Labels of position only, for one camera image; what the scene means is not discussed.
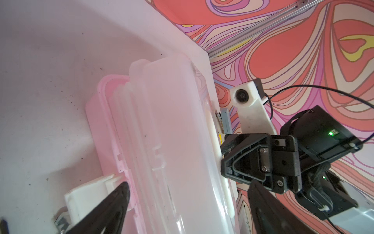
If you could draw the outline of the pink plastic tool box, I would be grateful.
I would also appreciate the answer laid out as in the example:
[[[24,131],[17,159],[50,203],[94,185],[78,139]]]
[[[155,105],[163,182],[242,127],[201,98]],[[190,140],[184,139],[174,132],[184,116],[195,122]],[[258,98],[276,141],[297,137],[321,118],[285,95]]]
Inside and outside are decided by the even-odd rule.
[[[239,233],[207,83],[187,56],[107,75],[85,110],[103,176],[65,195],[69,230],[127,182],[121,234]]]

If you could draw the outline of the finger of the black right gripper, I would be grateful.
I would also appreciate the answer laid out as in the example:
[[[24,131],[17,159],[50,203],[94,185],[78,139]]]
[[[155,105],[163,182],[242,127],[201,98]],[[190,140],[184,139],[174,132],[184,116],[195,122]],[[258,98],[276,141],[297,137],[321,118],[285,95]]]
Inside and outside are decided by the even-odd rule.
[[[227,134],[224,137],[224,142],[220,146],[222,155],[229,153],[234,147],[238,146],[243,141],[241,134]]]
[[[273,187],[271,135],[266,133],[241,134],[243,141],[221,160],[221,175],[241,184],[258,181]]]

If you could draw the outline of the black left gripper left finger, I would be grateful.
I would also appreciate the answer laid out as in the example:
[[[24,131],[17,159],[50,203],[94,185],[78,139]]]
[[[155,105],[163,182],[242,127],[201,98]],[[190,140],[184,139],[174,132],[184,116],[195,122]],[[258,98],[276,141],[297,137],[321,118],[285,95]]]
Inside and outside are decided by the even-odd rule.
[[[130,202],[130,188],[122,182],[68,234],[120,234]]]

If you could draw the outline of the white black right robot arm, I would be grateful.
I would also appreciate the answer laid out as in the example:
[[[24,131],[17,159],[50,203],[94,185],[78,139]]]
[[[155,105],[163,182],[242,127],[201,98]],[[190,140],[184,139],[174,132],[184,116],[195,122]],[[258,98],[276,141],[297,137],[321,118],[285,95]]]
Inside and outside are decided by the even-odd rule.
[[[349,232],[374,225],[374,206],[331,171],[331,164],[363,148],[364,142],[320,106],[291,118],[278,135],[228,134],[221,145],[221,174],[240,184],[292,192],[320,220]]]

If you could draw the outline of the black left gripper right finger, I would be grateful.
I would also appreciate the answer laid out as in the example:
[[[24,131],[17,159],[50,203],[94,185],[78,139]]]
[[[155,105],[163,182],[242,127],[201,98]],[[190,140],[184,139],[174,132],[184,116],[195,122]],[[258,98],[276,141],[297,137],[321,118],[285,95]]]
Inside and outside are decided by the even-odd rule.
[[[259,182],[254,181],[249,185],[247,195],[258,234],[314,233]]]

